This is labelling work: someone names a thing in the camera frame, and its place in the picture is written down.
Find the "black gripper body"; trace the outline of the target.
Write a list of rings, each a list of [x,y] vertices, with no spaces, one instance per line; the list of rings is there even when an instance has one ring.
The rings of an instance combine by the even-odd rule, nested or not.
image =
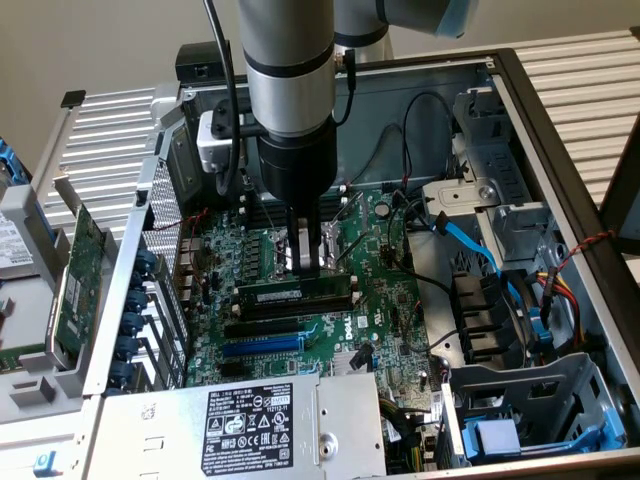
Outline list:
[[[337,174],[337,128],[326,121],[308,135],[257,139],[266,189],[297,214],[307,214]]]

